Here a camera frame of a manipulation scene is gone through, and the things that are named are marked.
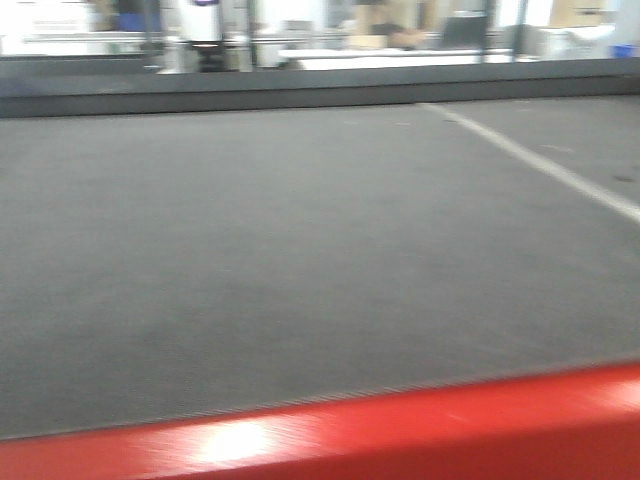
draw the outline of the gray conveyor belt surface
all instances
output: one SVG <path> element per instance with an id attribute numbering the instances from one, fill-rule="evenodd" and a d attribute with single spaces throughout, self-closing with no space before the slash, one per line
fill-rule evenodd
<path id="1" fill-rule="evenodd" d="M 640 200 L 635 97 L 456 104 Z M 0 437 L 640 354 L 640 227 L 420 106 L 0 122 Z"/>

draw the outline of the blue object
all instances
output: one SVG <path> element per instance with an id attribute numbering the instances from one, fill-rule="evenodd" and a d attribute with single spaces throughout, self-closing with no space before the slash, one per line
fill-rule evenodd
<path id="1" fill-rule="evenodd" d="M 636 50 L 635 45 L 614 45 L 611 47 L 613 58 L 631 58 L 634 56 Z"/>
<path id="2" fill-rule="evenodd" d="M 118 15 L 118 30 L 124 32 L 144 32 L 144 17 L 140 13 L 121 13 Z M 160 32 L 160 15 L 151 16 L 151 31 Z"/>

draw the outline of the machine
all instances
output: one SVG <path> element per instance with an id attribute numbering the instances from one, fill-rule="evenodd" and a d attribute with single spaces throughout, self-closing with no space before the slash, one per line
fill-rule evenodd
<path id="1" fill-rule="evenodd" d="M 199 55 L 200 71 L 224 69 L 222 8 L 220 0 L 174 0 L 181 36 Z"/>

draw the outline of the red metal frame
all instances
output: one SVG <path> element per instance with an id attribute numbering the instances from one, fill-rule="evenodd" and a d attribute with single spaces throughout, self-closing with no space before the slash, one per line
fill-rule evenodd
<path id="1" fill-rule="evenodd" d="M 2 480 L 637 480 L 640 364 L 0 443 Z"/>

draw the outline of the white line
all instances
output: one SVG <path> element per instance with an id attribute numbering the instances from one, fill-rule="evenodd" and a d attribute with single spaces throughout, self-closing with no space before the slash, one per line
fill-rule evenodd
<path id="1" fill-rule="evenodd" d="M 443 115 L 447 119 L 458 123 L 468 130 L 471 130 L 475 134 L 491 142 L 496 147 L 507 152 L 509 155 L 526 163 L 530 167 L 549 175 L 557 181 L 577 190 L 590 199 L 595 200 L 601 205 L 614 210 L 620 215 L 623 215 L 640 225 L 640 205 L 636 205 L 631 200 L 628 200 L 617 193 L 601 187 L 597 183 L 581 177 L 577 173 L 558 165 L 544 155 L 537 154 L 528 148 L 519 145 L 513 140 L 510 140 L 501 133 L 498 133 L 489 127 L 485 127 L 464 115 L 452 112 L 448 108 L 440 105 L 434 105 L 431 103 L 423 103 L 420 105 L 432 112 Z"/>

